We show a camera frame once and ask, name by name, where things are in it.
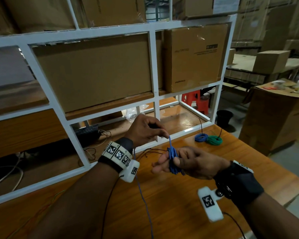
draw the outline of blue wire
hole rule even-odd
[[[195,136],[195,142],[206,142],[208,135],[205,133],[199,133]]]
[[[182,175],[185,175],[182,169],[180,169],[174,164],[173,158],[177,157],[178,155],[176,149],[171,145],[171,136],[169,136],[169,139],[170,139],[170,148],[167,148],[168,155],[169,155],[169,170],[172,174],[182,173]]]
[[[151,220],[151,218],[150,218],[150,212],[149,212],[149,209],[148,209],[148,207],[147,207],[147,203],[146,203],[146,201],[145,201],[145,199],[144,199],[144,197],[143,197],[142,190],[141,190],[141,185],[140,185],[140,182],[139,182],[139,180],[138,180],[138,178],[137,178],[137,175],[136,175],[135,177],[136,177],[136,181],[137,181],[138,188],[140,189],[141,197],[142,197],[142,199],[143,199],[143,201],[144,201],[144,203],[145,203],[146,212],[147,212],[147,216],[148,216],[148,218],[149,218],[149,223],[150,223],[150,233],[151,233],[151,235],[152,235],[152,239],[153,239],[153,238],[154,238],[154,233],[153,233],[153,224],[152,224],[152,220]]]

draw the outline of black bucket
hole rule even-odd
[[[230,111],[217,111],[217,125],[223,129],[228,127],[228,123],[233,116],[234,115]]]

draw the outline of right hand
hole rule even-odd
[[[186,174],[197,179],[212,179],[215,175],[228,168],[230,161],[216,155],[204,152],[199,148],[176,148],[179,157],[174,158],[174,164],[183,169]],[[168,152],[161,155],[157,162],[152,163],[152,173],[169,172]]]

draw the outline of hand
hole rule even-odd
[[[165,127],[161,124],[161,122],[155,117],[148,117],[143,114],[139,114],[134,122],[132,123],[129,130],[126,132],[125,137],[129,138],[133,141],[133,147],[142,146],[148,141],[155,137],[165,137],[168,138],[168,132],[166,131]]]
[[[230,166],[230,161],[199,148],[182,147],[176,148],[176,151],[179,157],[174,158],[174,164],[197,179],[212,179],[218,172]],[[152,167],[153,174],[169,172],[168,152],[161,155],[156,163],[152,163]]]

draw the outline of white paper label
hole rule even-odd
[[[214,0],[213,14],[237,12],[239,0]]]

